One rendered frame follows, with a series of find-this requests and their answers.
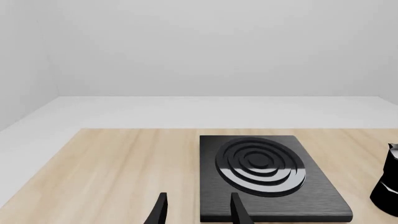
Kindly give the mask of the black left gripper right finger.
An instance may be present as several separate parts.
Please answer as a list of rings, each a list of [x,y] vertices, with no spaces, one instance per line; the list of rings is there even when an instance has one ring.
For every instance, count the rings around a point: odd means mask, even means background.
[[[231,193],[230,210],[233,224],[254,224],[236,192]]]

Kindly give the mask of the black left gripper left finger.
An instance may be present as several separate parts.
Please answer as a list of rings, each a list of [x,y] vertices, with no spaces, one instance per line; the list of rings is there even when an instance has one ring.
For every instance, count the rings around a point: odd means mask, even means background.
[[[167,194],[162,192],[144,224],[165,224],[167,218]]]

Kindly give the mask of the flat black stove plate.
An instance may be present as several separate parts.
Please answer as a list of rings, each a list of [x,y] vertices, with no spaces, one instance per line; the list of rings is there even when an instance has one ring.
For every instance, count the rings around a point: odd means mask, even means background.
[[[231,194],[254,222],[353,219],[295,136],[200,136],[201,222],[231,222]]]

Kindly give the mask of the black moka pot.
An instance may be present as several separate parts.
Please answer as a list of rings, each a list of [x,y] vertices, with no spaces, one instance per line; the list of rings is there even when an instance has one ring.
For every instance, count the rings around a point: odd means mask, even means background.
[[[383,174],[371,192],[370,199],[383,212],[398,217],[398,144],[388,145]]]

